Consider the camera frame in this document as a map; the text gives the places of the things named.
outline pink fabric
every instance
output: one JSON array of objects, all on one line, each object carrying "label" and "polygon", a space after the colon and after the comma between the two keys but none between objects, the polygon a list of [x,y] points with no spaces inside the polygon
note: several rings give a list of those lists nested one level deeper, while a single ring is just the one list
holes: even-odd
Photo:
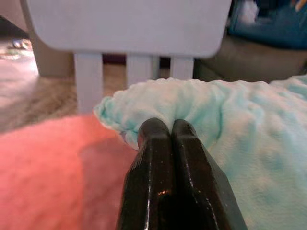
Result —
[{"label": "pink fabric", "polygon": [[135,155],[93,116],[2,135],[0,229],[114,229]]}]

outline white chair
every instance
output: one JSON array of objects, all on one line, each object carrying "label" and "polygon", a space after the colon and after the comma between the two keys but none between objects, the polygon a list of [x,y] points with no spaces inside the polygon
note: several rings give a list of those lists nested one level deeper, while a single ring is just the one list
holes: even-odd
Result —
[{"label": "white chair", "polygon": [[191,78],[194,58],[219,48],[231,0],[25,0],[34,30],[74,53],[80,113],[102,97],[102,53],[127,53],[127,83],[155,79],[159,56],[170,76]]}]

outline blue fabric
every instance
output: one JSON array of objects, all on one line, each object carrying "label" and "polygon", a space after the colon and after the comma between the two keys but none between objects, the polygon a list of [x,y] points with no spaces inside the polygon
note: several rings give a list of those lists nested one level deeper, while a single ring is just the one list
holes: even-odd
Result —
[{"label": "blue fabric", "polygon": [[135,149],[145,120],[160,118],[170,131],[187,120],[227,175],[248,229],[306,229],[307,76],[149,80],[104,98],[94,113]]}]

